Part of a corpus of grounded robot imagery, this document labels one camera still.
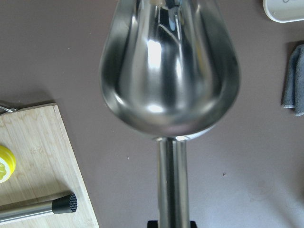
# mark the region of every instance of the lemon half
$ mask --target lemon half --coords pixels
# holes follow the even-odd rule
[[[16,158],[6,147],[0,145],[0,183],[7,181],[16,168]]]

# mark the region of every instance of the white tray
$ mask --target white tray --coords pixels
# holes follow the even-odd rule
[[[266,15],[276,22],[304,20],[304,0],[263,0]]]

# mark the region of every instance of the folded towel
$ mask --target folded towel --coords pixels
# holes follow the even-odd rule
[[[290,56],[282,107],[294,108],[295,116],[304,115],[304,44]]]

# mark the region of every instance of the cutting board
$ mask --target cutting board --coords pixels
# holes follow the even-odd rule
[[[0,184],[0,210],[75,193],[75,213],[49,215],[1,228],[98,228],[58,106],[49,104],[0,116],[0,144],[16,157],[16,169]]]

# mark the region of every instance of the metal scoop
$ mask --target metal scoop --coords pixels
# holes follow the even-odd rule
[[[112,112],[159,144],[160,228],[189,228],[186,141],[238,92],[236,55],[214,0],[119,1],[100,65]]]

